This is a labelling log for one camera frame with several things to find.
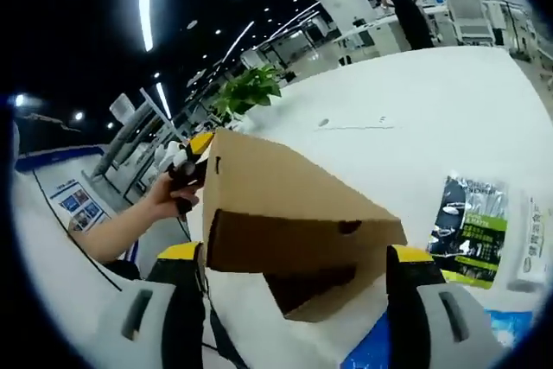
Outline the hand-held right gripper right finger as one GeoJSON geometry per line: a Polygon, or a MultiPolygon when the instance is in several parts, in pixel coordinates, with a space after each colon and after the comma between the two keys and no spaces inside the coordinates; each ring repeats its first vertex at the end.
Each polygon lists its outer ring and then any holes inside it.
{"type": "Polygon", "coordinates": [[[387,247],[386,294],[390,368],[491,368],[506,354],[489,314],[426,251],[387,247]]]}

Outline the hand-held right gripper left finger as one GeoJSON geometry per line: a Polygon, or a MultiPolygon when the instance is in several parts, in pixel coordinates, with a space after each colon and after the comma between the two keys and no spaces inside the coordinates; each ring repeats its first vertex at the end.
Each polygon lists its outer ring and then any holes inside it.
{"type": "Polygon", "coordinates": [[[99,319],[96,368],[202,368],[201,242],[161,252],[146,280],[122,289],[99,319]]]}

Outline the person's left hand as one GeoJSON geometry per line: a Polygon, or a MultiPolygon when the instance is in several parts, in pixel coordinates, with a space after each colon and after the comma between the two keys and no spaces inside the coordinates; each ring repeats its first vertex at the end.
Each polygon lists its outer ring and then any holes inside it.
{"type": "Polygon", "coordinates": [[[154,219],[182,217],[177,207],[177,201],[186,200],[191,203],[192,207],[198,204],[199,198],[196,193],[200,186],[191,185],[172,189],[172,183],[173,179],[169,173],[163,173],[159,175],[145,196],[145,204],[154,219]]]}

